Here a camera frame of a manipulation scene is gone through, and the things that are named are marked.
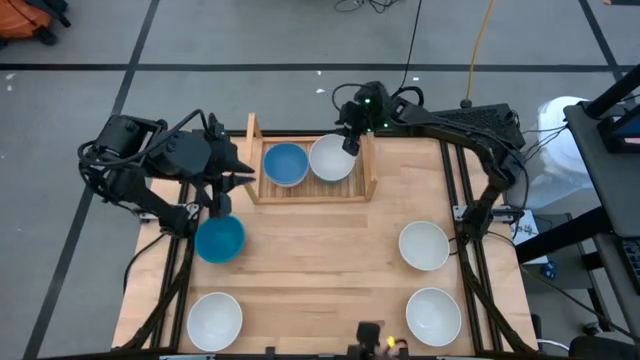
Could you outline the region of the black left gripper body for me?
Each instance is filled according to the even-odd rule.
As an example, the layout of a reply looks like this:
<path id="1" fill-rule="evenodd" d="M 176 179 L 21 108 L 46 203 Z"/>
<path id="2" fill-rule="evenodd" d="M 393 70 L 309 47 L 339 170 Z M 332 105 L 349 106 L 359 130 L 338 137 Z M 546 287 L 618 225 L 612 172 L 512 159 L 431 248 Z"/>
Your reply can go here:
<path id="1" fill-rule="evenodd" d="M 234 144 L 225 134 L 224 126 L 210 113 L 206 120 L 204 138 L 207 141 L 211 153 L 202 175 L 204 187 L 211 187 L 211 196 L 204 202 L 209 210 L 210 218 L 222 218 L 231 213 L 232 205 L 228 193 L 222 192 L 222 176 L 235 174 L 225 170 L 226 151 Z"/>

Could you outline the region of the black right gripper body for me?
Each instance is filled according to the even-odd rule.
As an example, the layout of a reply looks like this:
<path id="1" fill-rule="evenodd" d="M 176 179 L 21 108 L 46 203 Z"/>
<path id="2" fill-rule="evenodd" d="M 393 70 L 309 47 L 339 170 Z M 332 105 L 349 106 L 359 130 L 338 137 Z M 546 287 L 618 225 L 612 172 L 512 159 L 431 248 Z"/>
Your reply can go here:
<path id="1" fill-rule="evenodd" d="M 360 150 L 360 137 L 389 126 L 391 97 L 382 83 L 359 85 L 351 101 L 339 110 L 338 133 L 344 137 L 342 149 L 351 156 Z"/>

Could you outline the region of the blue bowl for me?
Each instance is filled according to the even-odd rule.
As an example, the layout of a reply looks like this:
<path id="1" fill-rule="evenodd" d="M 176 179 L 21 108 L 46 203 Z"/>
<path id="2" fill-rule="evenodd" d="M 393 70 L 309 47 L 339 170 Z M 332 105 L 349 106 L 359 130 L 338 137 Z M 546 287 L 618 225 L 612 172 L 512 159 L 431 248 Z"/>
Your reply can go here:
<path id="1" fill-rule="evenodd" d="M 309 159 L 305 149 L 300 145 L 284 142 L 271 146 L 263 159 L 265 175 L 268 171 L 287 169 L 296 171 L 309 171 Z"/>

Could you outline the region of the white ceramic bowl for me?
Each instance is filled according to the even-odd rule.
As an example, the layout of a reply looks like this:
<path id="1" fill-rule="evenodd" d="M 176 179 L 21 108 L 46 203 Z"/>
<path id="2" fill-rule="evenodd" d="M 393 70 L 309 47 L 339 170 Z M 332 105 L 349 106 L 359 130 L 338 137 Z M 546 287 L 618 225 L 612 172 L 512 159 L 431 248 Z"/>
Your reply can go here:
<path id="1" fill-rule="evenodd" d="M 224 292 L 204 295 L 191 307 L 187 334 L 191 342 L 205 352 L 229 347 L 239 336 L 243 312 L 238 301 Z"/>
<path id="2" fill-rule="evenodd" d="M 399 235 L 399 251 L 405 262 L 420 271 L 435 271 L 449 258 L 449 238 L 436 224 L 415 221 Z"/>
<path id="3" fill-rule="evenodd" d="M 462 316 L 454 298 L 439 288 L 422 288 L 408 300 L 405 310 L 410 332 L 421 343 L 444 347 L 461 330 Z"/>
<path id="4" fill-rule="evenodd" d="M 318 138 L 309 152 L 313 173 L 323 181 L 337 182 L 348 177 L 356 158 L 343 148 L 344 136 L 327 134 Z"/>

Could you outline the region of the wooden slatted shelf riser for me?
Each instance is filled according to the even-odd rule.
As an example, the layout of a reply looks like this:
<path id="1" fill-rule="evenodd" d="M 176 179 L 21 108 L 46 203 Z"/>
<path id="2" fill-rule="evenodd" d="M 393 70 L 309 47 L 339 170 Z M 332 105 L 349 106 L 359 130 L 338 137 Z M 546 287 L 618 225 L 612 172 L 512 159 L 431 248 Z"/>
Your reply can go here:
<path id="1" fill-rule="evenodd" d="M 255 113 L 248 114 L 245 162 L 255 170 L 256 181 L 245 185 L 255 205 L 359 203 L 369 202 L 376 190 L 378 178 L 375 165 L 375 145 L 372 134 L 360 139 L 360 153 L 354 169 L 343 180 L 330 183 L 321 180 L 312 171 L 293 187 L 281 187 L 266 176 L 263 160 L 269 148 L 277 143 L 291 142 L 301 145 L 307 152 L 320 136 L 268 136 L 262 131 Z"/>

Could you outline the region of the white paper sheet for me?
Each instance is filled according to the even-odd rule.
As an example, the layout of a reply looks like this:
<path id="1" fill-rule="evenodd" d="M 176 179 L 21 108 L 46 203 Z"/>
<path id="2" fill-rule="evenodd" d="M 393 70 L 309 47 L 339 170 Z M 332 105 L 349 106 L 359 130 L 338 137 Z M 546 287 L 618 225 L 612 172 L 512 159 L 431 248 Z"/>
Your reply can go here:
<path id="1" fill-rule="evenodd" d="M 515 245 L 524 243 L 552 227 L 551 220 L 535 215 L 531 210 L 524 210 L 521 217 L 509 226 Z"/>

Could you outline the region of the black stand beam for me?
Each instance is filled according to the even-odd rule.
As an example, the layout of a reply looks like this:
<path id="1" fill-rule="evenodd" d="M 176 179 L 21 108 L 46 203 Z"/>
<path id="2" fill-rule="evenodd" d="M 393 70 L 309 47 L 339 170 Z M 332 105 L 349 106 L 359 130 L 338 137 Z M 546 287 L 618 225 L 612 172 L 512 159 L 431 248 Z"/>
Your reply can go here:
<path id="1" fill-rule="evenodd" d="M 524 264 L 587 238 L 612 231 L 609 216 L 600 206 L 517 245 L 517 260 L 519 264 Z"/>
<path id="2" fill-rule="evenodd" d="M 594 101 L 589 102 L 585 113 L 591 118 L 600 117 L 638 86 L 640 86 L 640 63 Z"/>

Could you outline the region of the orange and black bag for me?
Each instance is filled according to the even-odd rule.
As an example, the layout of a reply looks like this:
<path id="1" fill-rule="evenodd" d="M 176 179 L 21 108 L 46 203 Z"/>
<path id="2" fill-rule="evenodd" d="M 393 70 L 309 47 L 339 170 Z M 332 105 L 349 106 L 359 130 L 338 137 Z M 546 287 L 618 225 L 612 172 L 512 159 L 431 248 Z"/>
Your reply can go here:
<path id="1" fill-rule="evenodd" d="M 66 0 L 0 0 L 0 50 L 14 39 L 34 38 L 55 45 L 57 36 L 50 27 L 53 20 L 65 28 L 71 26 L 67 8 Z"/>

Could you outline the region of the grey desk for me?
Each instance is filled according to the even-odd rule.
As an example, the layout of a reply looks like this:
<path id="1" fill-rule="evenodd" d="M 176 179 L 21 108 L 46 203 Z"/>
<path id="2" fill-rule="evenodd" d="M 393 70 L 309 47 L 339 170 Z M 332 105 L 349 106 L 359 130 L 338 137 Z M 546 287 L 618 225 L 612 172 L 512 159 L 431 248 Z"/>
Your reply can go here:
<path id="1" fill-rule="evenodd" d="M 611 153 L 600 128 L 622 106 L 606 112 L 580 102 L 564 109 L 569 129 L 586 165 L 600 206 L 571 220 L 571 234 L 578 241 L 592 239 L 613 287 L 628 329 L 640 337 L 640 289 L 632 282 L 625 244 L 640 249 L 640 153 Z"/>

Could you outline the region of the black tablet with blue screen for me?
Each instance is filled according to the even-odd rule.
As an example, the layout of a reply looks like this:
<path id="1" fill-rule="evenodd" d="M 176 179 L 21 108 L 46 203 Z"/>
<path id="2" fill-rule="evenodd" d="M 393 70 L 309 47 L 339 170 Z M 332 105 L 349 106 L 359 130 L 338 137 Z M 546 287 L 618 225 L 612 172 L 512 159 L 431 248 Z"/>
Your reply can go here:
<path id="1" fill-rule="evenodd" d="M 609 153 L 640 154 L 640 104 L 633 109 L 614 107 L 597 130 Z"/>

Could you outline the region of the black keyboard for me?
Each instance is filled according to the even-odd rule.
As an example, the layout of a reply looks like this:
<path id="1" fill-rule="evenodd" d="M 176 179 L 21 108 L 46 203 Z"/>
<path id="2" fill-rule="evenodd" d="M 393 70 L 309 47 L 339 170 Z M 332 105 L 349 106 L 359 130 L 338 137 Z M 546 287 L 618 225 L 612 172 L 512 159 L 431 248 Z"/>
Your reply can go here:
<path id="1" fill-rule="evenodd" d="M 630 281 L 640 295 L 640 240 L 621 239 L 618 248 Z"/>

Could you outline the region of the black chair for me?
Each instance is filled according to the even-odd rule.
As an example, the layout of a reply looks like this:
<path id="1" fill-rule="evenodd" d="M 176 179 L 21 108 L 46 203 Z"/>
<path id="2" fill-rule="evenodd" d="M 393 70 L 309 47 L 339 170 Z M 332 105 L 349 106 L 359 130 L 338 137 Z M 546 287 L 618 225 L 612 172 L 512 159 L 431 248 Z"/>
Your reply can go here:
<path id="1" fill-rule="evenodd" d="M 569 355 L 587 360 L 640 360 L 634 345 L 597 336 L 579 336 L 569 345 Z"/>

